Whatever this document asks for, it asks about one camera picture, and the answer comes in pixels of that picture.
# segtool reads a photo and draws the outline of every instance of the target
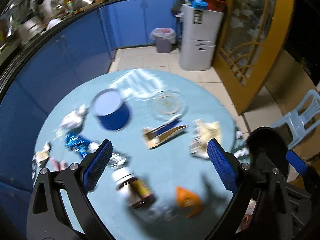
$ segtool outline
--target tiled floor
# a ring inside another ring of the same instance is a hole
[[[239,116],[221,80],[213,68],[206,71],[185,71],[179,66],[179,51],[169,54],[159,54],[154,46],[144,48],[119,49],[109,72],[133,69],[149,68],[167,71],[198,83],[211,92],[221,104],[230,112],[236,120],[244,137],[248,137],[248,129],[242,116]]]
[[[282,117],[278,104],[264,86],[244,113],[250,131],[261,126],[271,126]]]

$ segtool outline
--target white jar lid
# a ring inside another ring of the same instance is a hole
[[[133,172],[128,167],[121,168],[112,173],[112,178],[117,185],[132,177],[134,177]]]

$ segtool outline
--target round table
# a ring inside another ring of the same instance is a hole
[[[194,120],[219,121],[222,133],[221,146],[229,152],[235,141],[235,122],[211,93],[185,78],[163,71],[144,69],[142,71],[156,81],[145,75],[145,80],[143,77],[135,77],[135,82],[132,80],[128,82],[126,80],[128,73],[132,74],[137,70],[130,71],[105,74],[82,84],[66,95],[52,110],[42,126],[35,151],[42,150],[44,144],[50,141],[52,144],[50,155],[55,159],[65,160],[68,165],[74,162],[80,163],[81,157],[65,148],[64,136],[53,140],[55,130],[59,127],[63,117],[75,108],[83,104],[90,106],[94,96],[101,90],[108,88],[111,84],[122,86],[122,93],[127,97],[126,103],[131,110],[129,123],[119,131],[106,130],[89,112],[80,134],[94,141],[102,142],[104,139],[109,139],[115,150],[129,155],[130,168],[154,192],[157,198],[154,203],[155,207],[176,206],[175,190],[176,186],[181,186],[197,193],[201,197],[204,209],[193,218],[186,218],[178,211],[178,216],[171,221],[147,222],[140,217],[138,212],[129,209],[116,192],[116,185],[111,178],[113,171],[108,167],[103,172],[95,191],[87,195],[88,199],[102,222],[117,240],[202,240],[224,212],[232,198],[232,193],[223,186],[211,161],[190,155],[189,146],[193,138]],[[144,91],[148,83],[152,86],[160,86],[163,90],[178,91],[183,95],[188,110],[182,117],[182,121],[189,125],[187,133],[151,150],[148,150],[143,142],[142,129],[155,128],[163,121],[154,118],[146,95],[138,93],[139,87]],[[47,167],[53,171],[50,162],[47,163]],[[74,229],[82,232],[67,193],[62,190],[61,194]]]

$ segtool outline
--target gray trash can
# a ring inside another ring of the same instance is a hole
[[[171,28],[157,28],[150,34],[152,39],[155,39],[155,44],[158,53],[170,53],[172,44],[176,42],[176,33]]]
[[[172,44],[168,39],[156,37],[155,43],[158,53],[170,53],[172,50]]]

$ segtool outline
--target wooden door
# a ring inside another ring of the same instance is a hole
[[[294,0],[228,0],[213,67],[238,114],[261,89],[291,23]]]

